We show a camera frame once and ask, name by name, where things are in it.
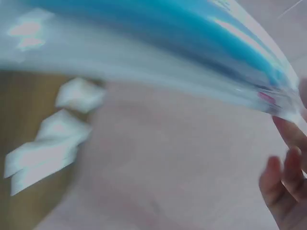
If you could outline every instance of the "plastic wrap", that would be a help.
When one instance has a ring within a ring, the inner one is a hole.
[[[3,0],[3,69],[141,81],[296,121],[298,77],[234,0]]]

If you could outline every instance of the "wooden floor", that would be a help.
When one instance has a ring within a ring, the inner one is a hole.
[[[40,123],[56,111],[59,87],[69,78],[39,73],[0,72],[0,172],[7,153],[33,141]],[[87,115],[74,112],[85,121]],[[10,197],[10,178],[0,182],[0,229],[32,230],[59,203],[75,164]]]

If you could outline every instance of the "white tissue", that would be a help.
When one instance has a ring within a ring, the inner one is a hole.
[[[102,103],[105,90],[84,79],[76,78],[61,86],[56,107],[88,113]]]

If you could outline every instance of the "paper scrap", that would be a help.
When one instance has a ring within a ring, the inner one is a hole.
[[[70,138],[25,143],[6,156],[4,178],[51,159],[64,159],[76,149],[75,140]]]
[[[69,157],[65,159],[53,159],[16,173],[12,177],[11,196],[73,163],[76,158],[76,152],[76,149],[74,149]]]
[[[68,111],[62,109],[42,122],[36,140],[71,138],[78,145],[88,138],[91,131],[92,128],[87,123],[80,121]]]
[[[84,79],[76,78],[61,86],[56,107],[88,113],[101,105],[104,96],[103,88]]]

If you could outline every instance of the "finger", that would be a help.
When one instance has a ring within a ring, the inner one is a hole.
[[[298,147],[289,149],[284,160],[283,182],[297,201],[307,198],[307,180],[303,175],[301,162],[300,149]]]
[[[278,226],[297,204],[294,197],[282,184],[282,172],[278,157],[270,157],[259,179],[259,187],[264,202],[272,213]]]
[[[299,84],[299,94],[301,96],[305,108],[307,108],[307,79],[301,80]]]
[[[276,116],[273,121],[288,147],[298,146],[302,152],[307,151],[307,137],[296,124]]]

